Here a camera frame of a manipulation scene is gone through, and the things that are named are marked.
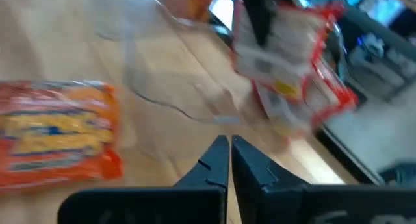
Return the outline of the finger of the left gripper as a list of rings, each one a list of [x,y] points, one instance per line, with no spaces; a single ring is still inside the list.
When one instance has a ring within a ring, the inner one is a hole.
[[[268,6],[269,1],[291,0],[243,0],[258,45],[267,43],[267,36],[270,32],[272,11]]]

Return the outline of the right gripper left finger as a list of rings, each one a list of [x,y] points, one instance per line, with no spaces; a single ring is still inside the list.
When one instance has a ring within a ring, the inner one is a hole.
[[[173,186],[96,188],[70,195],[58,224],[226,224],[229,142],[218,136]]]

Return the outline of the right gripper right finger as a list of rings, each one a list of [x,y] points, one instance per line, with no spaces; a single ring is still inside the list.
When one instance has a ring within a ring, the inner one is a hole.
[[[242,224],[416,224],[416,188],[310,184],[239,135],[231,163]]]

